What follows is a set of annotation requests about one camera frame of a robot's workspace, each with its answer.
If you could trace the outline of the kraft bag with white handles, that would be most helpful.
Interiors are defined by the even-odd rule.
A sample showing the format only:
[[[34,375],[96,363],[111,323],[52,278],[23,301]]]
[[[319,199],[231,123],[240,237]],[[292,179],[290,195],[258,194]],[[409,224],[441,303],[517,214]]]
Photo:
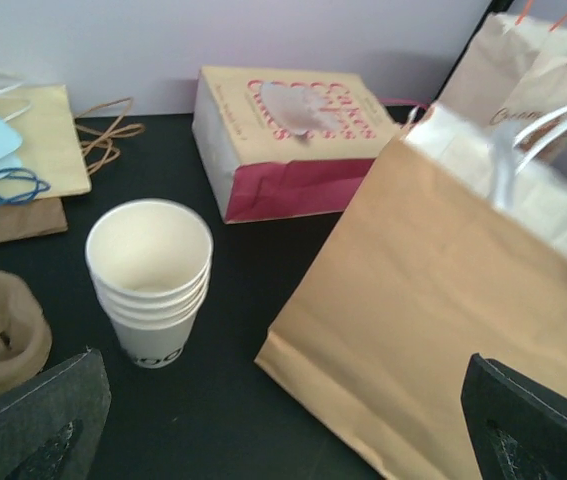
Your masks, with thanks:
[[[474,353],[567,397],[567,105],[491,134],[434,104],[392,138],[257,364],[387,479],[475,479]]]

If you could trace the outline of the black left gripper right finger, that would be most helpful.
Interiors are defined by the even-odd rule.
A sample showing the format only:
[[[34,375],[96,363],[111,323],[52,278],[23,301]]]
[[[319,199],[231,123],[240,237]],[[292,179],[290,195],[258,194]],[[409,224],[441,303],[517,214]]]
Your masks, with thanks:
[[[567,398],[475,353],[461,405],[484,479],[567,479]]]

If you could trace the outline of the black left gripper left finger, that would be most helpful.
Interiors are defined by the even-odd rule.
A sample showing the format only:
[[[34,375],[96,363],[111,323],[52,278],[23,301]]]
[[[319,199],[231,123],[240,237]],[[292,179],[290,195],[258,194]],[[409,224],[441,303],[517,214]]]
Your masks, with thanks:
[[[89,349],[0,395],[0,479],[88,477],[111,403]]]

